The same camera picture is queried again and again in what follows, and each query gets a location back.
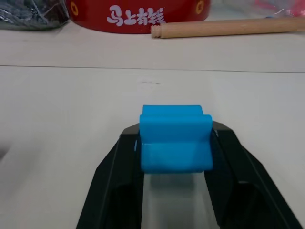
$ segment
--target white table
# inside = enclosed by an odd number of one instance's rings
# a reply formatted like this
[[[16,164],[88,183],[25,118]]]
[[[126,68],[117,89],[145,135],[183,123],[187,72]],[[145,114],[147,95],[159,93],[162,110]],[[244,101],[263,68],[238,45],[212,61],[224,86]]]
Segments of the white table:
[[[118,40],[126,43],[115,47]],[[305,73],[288,73],[305,71],[300,44],[295,34],[153,41],[74,24],[59,33],[0,31],[0,148],[10,145],[0,161],[0,228],[75,228],[96,167],[139,122],[143,104],[202,105],[263,163],[305,226]],[[200,211],[170,215],[170,226],[184,228]],[[144,208],[143,228],[169,226],[153,227],[149,212],[158,214]]]

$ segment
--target wooden dowel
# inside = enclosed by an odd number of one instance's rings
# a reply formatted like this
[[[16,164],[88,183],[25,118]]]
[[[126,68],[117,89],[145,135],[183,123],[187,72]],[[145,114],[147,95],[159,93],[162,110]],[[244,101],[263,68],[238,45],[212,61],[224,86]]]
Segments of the wooden dowel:
[[[304,28],[304,26],[304,18],[192,21],[154,25],[151,27],[151,33],[153,38],[201,37],[289,32]]]

